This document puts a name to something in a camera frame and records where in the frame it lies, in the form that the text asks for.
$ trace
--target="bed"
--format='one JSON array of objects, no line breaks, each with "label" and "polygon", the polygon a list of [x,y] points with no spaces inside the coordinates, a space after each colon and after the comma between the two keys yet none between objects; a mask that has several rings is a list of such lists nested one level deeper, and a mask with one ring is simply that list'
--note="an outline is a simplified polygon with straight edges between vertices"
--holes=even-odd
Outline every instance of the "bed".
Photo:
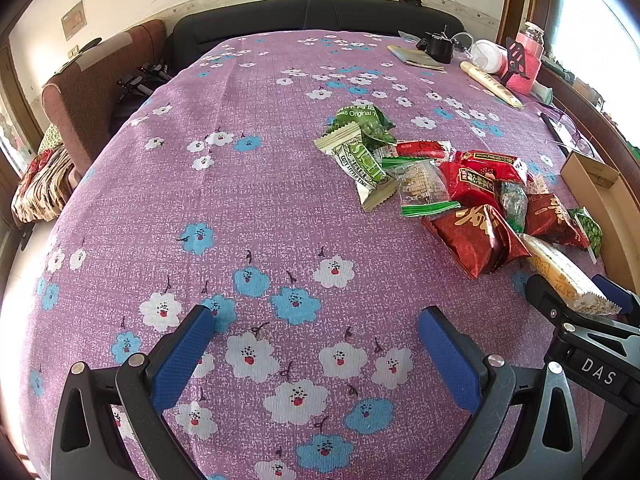
[{"label": "bed", "polygon": [[[427,305],[486,353],[542,364],[552,326],[524,300],[526,267],[468,280],[396,200],[363,212],[353,181],[312,142],[339,107],[372,102],[399,138],[517,154],[575,205],[535,103],[514,110],[457,64],[405,66],[389,44],[407,45],[330,30],[223,41],[108,143],[33,283],[20,408],[44,478],[69,367],[148,351],[194,304],[216,313],[219,333],[164,416],[209,479],[426,476],[468,415],[418,339]],[[603,270],[566,254],[589,276]],[[586,452],[603,403],[572,386]],[[152,478],[126,417],[114,415]]]}]

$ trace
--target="snack package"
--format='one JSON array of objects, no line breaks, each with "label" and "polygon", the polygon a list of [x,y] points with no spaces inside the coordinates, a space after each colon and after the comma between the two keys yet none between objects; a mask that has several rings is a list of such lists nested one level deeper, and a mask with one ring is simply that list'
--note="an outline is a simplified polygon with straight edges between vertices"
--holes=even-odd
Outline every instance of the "snack package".
[{"label": "snack package", "polygon": [[596,223],[596,221],[591,218],[591,215],[585,207],[569,209],[568,213],[569,216],[575,221],[578,229],[580,229],[580,231],[589,240],[589,247],[587,247],[587,250],[591,255],[593,263],[595,263],[600,257],[600,247],[602,245],[602,229]]},{"label": "snack package", "polygon": [[494,272],[511,260],[531,256],[497,209],[479,205],[446,213],[422,224],[451,250],[460,267],[472,279]]},{"label": "snack package", "polygon": [[477,171],[491,180],[527,183],[527,165],[517,156],[469,150],[457,152],[454,162]]},{"label": "snack package", "polygon": [[570,309],[601,316],[620,312],[620,307],[607,300],[587,275],[555,247],[533,236],[518,236],[532,254],[528,259],[531,267],[546,278]]},{"label": "snack package", "polygon": [[345,124],[354,122],[360,126],[360,131],[363,133],[362,141],[370,151],[397,142],[396,138],[388,132],[395,127],[395,124],[373,105],[340,108],[326,133],[330,134]]},{"label": "snack package", "polygon": [[507,224],[517,233],[524,232],[524,221],[527,215],[527,194],[518,184],[499,182],[500,205]]},{"label": "snack package", "polygon": [[430,160],[416,160],[389,171],[400,183],[402,216],[430,215],[460,207],[459,202],[449,201],[444,176]]},{"label": "snack package", "polygon": [[412,160],[431,158],[436,165],[453,158],[453,148],[448,140],[398,140],[395,146],[382,146],[373,156],[383,168],[391,168]]},{"label": "snack package", "polygon": [[547,242],[586,249],[587,237],[571,220],[569,213],[553,193],[529,195],[524,232]]},{"label": "snack package", "polygon": [[465,206],[488,204],[500,211],[493,180],[455,162],[443,162],[440,171],[447,181],[449,199]]}]

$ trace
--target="black object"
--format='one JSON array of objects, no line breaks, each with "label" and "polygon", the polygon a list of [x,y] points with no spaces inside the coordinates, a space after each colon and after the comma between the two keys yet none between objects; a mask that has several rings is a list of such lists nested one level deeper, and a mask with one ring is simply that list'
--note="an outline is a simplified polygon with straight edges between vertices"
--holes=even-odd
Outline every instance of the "black object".
[{"label": "black object", "polygon": [[555,327],[545,363],[631,415],[640,413],[640,330],[603,316],[574,312],[539,274],[527,280],[527,301]]},{"label": "black object", "polygon": [[507,72],[500,79],[500,84],[507,86],[509,79],[514,74],[529,79],[523,44],[519,41],[513,41],[513,38],[507,38]]},{"label": "black object", "polygon": [[[472,480],[486,460],[510,406],[522,405],[515,430],[495,475],[499,480],[577,480],[582,478],[582,451],[571,392],[562,368],[511,367],[498,355],[485,356],[466,334],[460,334],[436,307],[420,313],[421,323],[437,324],[449,343],[478,377],[481,402],[427,480]],[[455,370],[441,369],[441,348],[430,348],[438,371],[456,397]]]},{"label": "black object", "polygon": [[393,0],[263,0],[185,16],[167,38],[164,55],[175,75],[229,38],[275,30],[348,30],[397,36],[465,28],[441,10]]}]

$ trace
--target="notebook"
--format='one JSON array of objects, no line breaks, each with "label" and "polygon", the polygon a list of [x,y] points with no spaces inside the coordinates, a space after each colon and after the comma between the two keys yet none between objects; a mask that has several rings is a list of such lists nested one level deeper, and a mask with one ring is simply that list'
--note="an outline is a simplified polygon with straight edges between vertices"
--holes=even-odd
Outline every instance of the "notebook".
[{"label": "notebook", "polygon": [[407,65],[430,68],[431,70],[444,70],[444,65],[438,63],[433,57],[417,48],[402,48],[401,46],[387,45],[391,53]]}]

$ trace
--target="blue flower print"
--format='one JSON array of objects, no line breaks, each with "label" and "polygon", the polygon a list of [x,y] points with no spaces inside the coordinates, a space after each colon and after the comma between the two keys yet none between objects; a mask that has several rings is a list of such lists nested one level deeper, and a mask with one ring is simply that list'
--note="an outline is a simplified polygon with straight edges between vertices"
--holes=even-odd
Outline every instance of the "blue flower print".
[{"label": "blue flower print", "polygon": [[360,434],[385,430],[394,418],[394,406],[386,399],[364,399],[344,417],[344,425]]},{"label": "blue flower print", "polygon": [[363,95],[363,94],[369,93],[369,90],[367,90],[366,88],[363,88],[362,86],[350,86],[349,88],[347,88],[347,91],[356,95]]},{"label": "blue flower print", "polygon": [[212,298],[202,300],[200,303],[206,306],[216,317],[216,332],[226,332],[229,325],[238,319],[234,300],[229,300],[221,294],[216,294]]},{"label": "blue flower print", "polygon": [[47,280],[44,279],[44,276],[41,276],[36,284],[36,294],[41,297],[45,288],[47,288]]},{"label": "blue flower print", "polygon": [[320,310],[320,301],[309,296],[304,288],[280,288],[280,294],[271,297],[276,316],[286,319],[292,325],[300,325],[305,321],[315,321],[316,312]]},{"label": "blue flower print", "polygon": [[258,136],[240,137],[234,144],[236,152],[250,152],[262,146],[262,139]]},{"label": "blue flower print", "polygon": [[494,124],[489,124],[489,131],[492,134],[494,134],[496,137],[501,137],[501,136],[504,135],[502,130],[500,128],[498,128],[498,126],[495,126]]},{"label": "blue flower print", "polygon": [[51,283],[44,291],[44,296],[40,300],[43,310],[52,310],[58,304],[58,293],[60,292],[59,286],[55,283]]},{"label": "blue flower print", "polygon": [[44,395],[44,379],[36,370],[29,372],[29,386],[39,399]]},{"label": "blue flower print", "polygon": [[439,115],[443,119],[453,119],[453,114],[450,114],[449,112],[447,112],[446,110],[443,110],[442,108],[434,108],[433,111],[435,112],[436,115]]},{"label": "blue flower print", "polygon": [[116,336],[116,342],[111,346],[113,360],[117,365],[121,365],[130,356],[140,350],[139,337],[133,335],[133,332],[122,332]]},{"label": "blue flower print", "polygon": [[243,296],[260,298],[269,288],[269,284],[269,277],[255,267],[245,267],[234,272],[236,292]]},{"label": "blue flower print", "polygon": [[349,465],[353,444],[340,435],[315,434],[306,446],[298,446],[298,463],[305,469],[328,473]]},{"label": "blue flower print", "polygon": [[213,247],[213,229],[209,229],[204,222],[187,224],[178,241],[182,242],[183,251],[201,256],[205,250]]}]

